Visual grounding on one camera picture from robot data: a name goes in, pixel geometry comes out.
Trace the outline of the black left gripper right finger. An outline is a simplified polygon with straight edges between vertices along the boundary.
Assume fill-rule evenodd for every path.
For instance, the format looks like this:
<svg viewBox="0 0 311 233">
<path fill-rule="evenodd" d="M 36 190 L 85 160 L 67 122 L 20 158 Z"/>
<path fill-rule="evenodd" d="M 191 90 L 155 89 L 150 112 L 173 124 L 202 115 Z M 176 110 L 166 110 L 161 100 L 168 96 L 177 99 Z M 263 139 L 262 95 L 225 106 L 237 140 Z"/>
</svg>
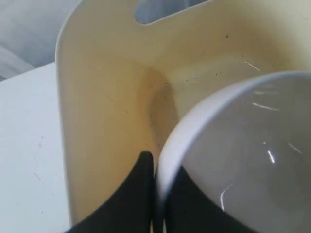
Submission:
<svg viewBox="0 0 311 233">
<path fill-rule="evenodd" d="M 180 168 L 168 196 L 168 233 L 242 233 L 243 225 L 225 214 Z"/>
</svg>

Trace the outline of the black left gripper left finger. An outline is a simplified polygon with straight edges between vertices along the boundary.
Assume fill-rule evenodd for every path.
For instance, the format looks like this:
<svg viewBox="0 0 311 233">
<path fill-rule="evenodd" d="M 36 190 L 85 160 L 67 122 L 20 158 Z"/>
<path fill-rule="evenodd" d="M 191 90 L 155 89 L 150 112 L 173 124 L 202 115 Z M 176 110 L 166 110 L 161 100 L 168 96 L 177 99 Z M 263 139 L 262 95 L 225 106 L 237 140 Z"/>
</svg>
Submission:
<svg viewBox="0 0 311 233">
<path fill-rule="evenodd" d="M 142 151 L 121 186 L 69 233 L 149 233 L 153 216 L 154 161 Z"/>
</svg>

